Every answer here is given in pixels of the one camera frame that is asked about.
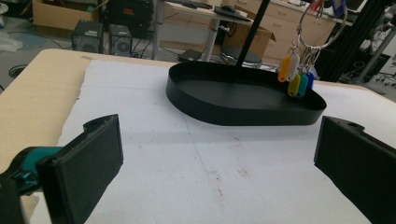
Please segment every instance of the white paper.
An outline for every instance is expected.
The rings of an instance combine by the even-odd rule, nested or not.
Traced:
[[[168,68],[92,61],[59,145],[82,124],[119,114],[124,164],[87,223],[370,223],[314,166],[321,119],[309,126],[223,127],[184,115],[165,95]],[[324,115],[391,146],[392,102],[315,86]],[[50,223],[44,200],[31,223]]]

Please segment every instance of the cardboard box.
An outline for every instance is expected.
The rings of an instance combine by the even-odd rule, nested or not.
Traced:
[[[222,46],[242,48],[245,45],[251,26],[238,23],[234,26],[236,27],[235,32],[231,36],[225,36]],[[261,58],[270,40],[276,41],[274,33],[263,27],[259,27],[251,42],[249,51]]]
[[[89,5],[65,2],[65,7],[33,0],[33,24],[74,30],[79,20],[99,21],[99,11],[87,12]]]

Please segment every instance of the oval black tray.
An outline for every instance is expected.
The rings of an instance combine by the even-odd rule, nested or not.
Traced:
[[[287,94],[288,82],[260,69],[219,63],[178,63],[169,69],[166,95],[183,113],[226,126],[314,124],[326,108],[317,93]]]

